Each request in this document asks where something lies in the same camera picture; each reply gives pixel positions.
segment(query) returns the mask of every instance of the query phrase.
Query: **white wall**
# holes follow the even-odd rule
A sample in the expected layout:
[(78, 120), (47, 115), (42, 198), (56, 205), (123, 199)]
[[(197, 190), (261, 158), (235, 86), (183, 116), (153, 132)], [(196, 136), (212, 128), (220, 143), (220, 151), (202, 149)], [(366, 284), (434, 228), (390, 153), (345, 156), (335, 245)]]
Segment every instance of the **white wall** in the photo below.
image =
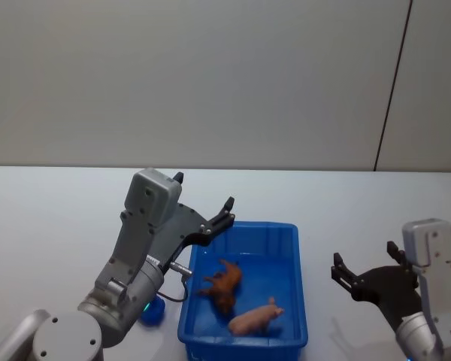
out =
[(405, 0), (0, 0), (0, 164), (372, 169)]
[(379, 170), (451, 171), (451, 0), (416, 0)]

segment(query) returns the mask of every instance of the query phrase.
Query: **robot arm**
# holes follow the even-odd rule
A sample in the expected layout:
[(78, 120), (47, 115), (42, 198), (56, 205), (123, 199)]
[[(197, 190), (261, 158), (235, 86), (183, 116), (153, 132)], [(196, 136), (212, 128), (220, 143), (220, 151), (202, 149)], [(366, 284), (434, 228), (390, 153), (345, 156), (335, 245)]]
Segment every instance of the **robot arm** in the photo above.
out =
[(152, 168), (136, 173), (114, 251), (78, 311), (30, 314), (0, 344), (0, 361), (102, 361), (103, 347), (123, 340), (169, 269), (189, 277), (192, 272), (176, 258), (186, 246), (207, 246), (232, 226), (234, 199), (206, 220), (178, 202), (182, 182), (182, 173), (174, 178)]
[[(451, 225), (443, 220), (408, 223), (405, 251), (388, 242), (399, 264), (356, 276), (334, 255), (332, 278), (356, 301), (377, 305), (404, 354), (415, 361), (451, 360)], [(421, 297), (415, 291), (421, 288)]]

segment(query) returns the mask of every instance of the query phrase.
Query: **cable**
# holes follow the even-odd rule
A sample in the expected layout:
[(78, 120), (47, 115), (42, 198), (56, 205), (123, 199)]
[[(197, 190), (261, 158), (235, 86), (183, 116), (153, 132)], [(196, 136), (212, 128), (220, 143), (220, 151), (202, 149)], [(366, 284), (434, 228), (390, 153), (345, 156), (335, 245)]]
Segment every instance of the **cable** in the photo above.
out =
[(167, 296), (167, 295), (165, 295), (165, 294), (163, 294), (161, 292), (157, 292), (157, 294), (159, 296), (162, 296), (165, 299), (168, 299), (169, 301), (172, 301), (172, 302), (177, 302), (177, 303), (184, 302), (187, 299), (187, 297), (189, 297), (189, 291), (187, 289), (186, 280), (182, 279), (182, 285), (183, 285), (183, 289), (184, 289), (184, 291), (183, 291), (183, 299), (173, 299), (172, 297), (169, 297), (169, 296)]

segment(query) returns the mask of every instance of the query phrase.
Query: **toy pig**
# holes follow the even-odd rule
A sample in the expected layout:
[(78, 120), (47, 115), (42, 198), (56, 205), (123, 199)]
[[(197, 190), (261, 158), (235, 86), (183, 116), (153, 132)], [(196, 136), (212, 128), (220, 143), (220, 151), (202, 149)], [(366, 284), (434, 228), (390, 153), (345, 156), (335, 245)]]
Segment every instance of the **toy pig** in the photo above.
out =
[(265, 332), (269, 322), (278, 318), (284, 312), (274, 304), (274, 298), (269, 299), (269, 305), (254, 308), (229, 322), (229, 331), (234, 336), (245, 336), (257, 331)]
[(225, 272), (217, 272), (213, 277), (204, 277), (205, 281), (212, 283), (212, 287), (200, 290), (198, 294), (212, 297), (220, 313), (227, 315), (235, 305), (234, 289), (241, 282), (242, 271), (237, 265), (224, 259), (219, 262), (225, 266)]

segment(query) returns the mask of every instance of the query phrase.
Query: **blue container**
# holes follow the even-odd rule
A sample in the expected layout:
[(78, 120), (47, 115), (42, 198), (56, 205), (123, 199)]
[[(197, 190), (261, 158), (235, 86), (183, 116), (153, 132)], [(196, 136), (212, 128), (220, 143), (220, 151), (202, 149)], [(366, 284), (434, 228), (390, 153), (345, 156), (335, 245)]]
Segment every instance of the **blue container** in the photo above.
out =
[[(236, 292), (235, 314), (266, 305), (273, 296), (284, 313), (270, 322), (265, 335), (234, 337), (231, 319), (216, 312), (208, 297), (197, 291), (208, 288), (204, 276), (223, 270), (219, 259), (238, 262), (243, 272)], [(302, 292), (298, 229), (292, 224), (235, 222), (209, 247), (194, 246), (189, 267), (189, 298), (183, 303), (177, 335), (186, 345), (190, 361), (296, 361), (307, 343)]]

